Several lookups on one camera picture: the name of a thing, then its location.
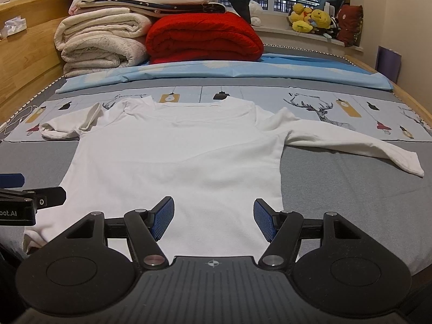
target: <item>wooden bed frame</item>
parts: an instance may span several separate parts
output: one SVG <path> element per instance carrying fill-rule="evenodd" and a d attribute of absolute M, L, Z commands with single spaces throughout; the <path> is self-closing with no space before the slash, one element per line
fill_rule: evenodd
<path fill-rule="evenodd" d="M 53 37 L 59 23 L 68 16 L 72 0 L 18 0 L 0 5 L 2 23 L 20 15 L 27 30 L 0 41 L 0 125 L 21 106 L 63 75 L 64 62 Z M 346 55 L 359 67 L 375 73 L 367 64 Z M 411 95 L 394 85 L 394 94 L 410 106 L 427 124 L 432 115 Z M 413 277 L 413 287 L 432 280 L 432 265 Z"/>

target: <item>wooden headboard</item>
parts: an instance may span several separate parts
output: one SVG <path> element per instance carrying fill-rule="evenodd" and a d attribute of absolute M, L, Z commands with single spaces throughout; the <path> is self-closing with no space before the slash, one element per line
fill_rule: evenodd
<path fill-rule="evenodd" d="M 63 75 L 54 33 L 72 0 L 18 0 L 0 5 L 0 28 L 16 16 L 27 30 L 0 41 L 0 124 Z"/>

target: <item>white plush toy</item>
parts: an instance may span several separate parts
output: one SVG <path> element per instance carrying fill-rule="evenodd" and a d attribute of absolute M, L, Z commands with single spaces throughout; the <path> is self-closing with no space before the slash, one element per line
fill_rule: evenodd
<path fill-rule="evenodd" d="M 263 13 L 263 8 L 256 1 L 249 2 L 249 10 L 251 11 L 251 24 L 254 27 L 261 26 L 261 19 L 259 18 L 260 14 Z"/>

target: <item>deer print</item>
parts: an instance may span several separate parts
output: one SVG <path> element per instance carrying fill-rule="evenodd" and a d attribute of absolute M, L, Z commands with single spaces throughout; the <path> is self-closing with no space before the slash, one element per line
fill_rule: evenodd
<path fill-rule="evenodd" d="M 309 96 L 309 97 L 317 98 L 321 102 L 324 103 L 324 105 L 320 105 L 320 108 L 318 108 L 316 110 L 312 105 L 304 103 L 303 101 L 301 102 L 301 104 L 296 103 L 294 100 L 295 100 L 295 98 L 297 96 L 299 96 L 299 94 L 291 94 L 290 93 L 289 95 L 292 96 L 292 99 L 290 101 L 284 99 L 285 102 L 287 102 L 287 103 L 289 103 L 289 104 L 291 104 L 293 106 L 296 106 L 296 107 L 299 107 L 299 108 L 305 108 L 308 111 L 315 112 L 318 115 L 318 117 L 319 117 L 319 119 L 320 119 L 321 122 L 326 122 L 326 123 L 334 124 L 334 125 L 337 125 L 337 126 L 341 126 L 342 128 L 346 128 L 346 129 L 349 129 L 349 130 L 356 131 L 354 129 L 354 127 L 351 124 L 349 124 L 349 123 L 336 122 L 335 120 L 330 120 L 330 119 L 328 119 L 326 117 L 326 114 L 328 113 L 328 110 L 331 110 L 333 108 L 333 103 L 329 104 L 329 103 L 321 100 L 318 96 Z"/>
<path fill-rule="evenodd" d="M 421 119 L 417 113 L 415 113 L 413 110 L 411 109 L 407 109 L 407 108 L 403 108 L 401 106 L 398 106 L 399 109 L 402 111 L 401 113 L 405 116 L 408 117 L 409 119 L 412 119 L 414 122 L 416 122 L 417 124 L 420 124 L 425 130 L 426 132 L 432 136 L 432 130 L 430 128 L 428 128 L 428 125 L 423 121 L 423 119 Z"/>

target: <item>yellow stuffed toy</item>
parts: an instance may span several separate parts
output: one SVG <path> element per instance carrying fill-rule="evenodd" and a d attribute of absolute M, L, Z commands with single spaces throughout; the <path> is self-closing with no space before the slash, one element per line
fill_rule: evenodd
<path fill-rule="evenodd" d="M 292 29 L 299 33 L 309 33 L 314 27 L 305 21 L 297 21 L 292 24 Z"/>
<path fill-rule="evenodd" d="M 330 15 L 322 10 L 313 10 L 310 14 L 312 25 L 316 28 L 330 29 L 331 18 Z"/>
<path fill-rule="evenodd" d="M 309 7 L 305 8 L 300 3 L 296 3 L 292 7 L 292 13 L 288 20 L 292 23 L 294 31 L 299 33 L 312 32 L 331 39 L 331 36 L 323 29 L 330 29 L 332 21 L 330 15 L 322 10 L 312 10 Z"/>
<path fill-rule="evenodd" d="M 288 21 L 292 24 L 297 21 L 305 21 L 308 23 L 312 9 L 304 7 L 301 3 L 296 3 L 292 7 L 292 12 L 288 16 Z"/>

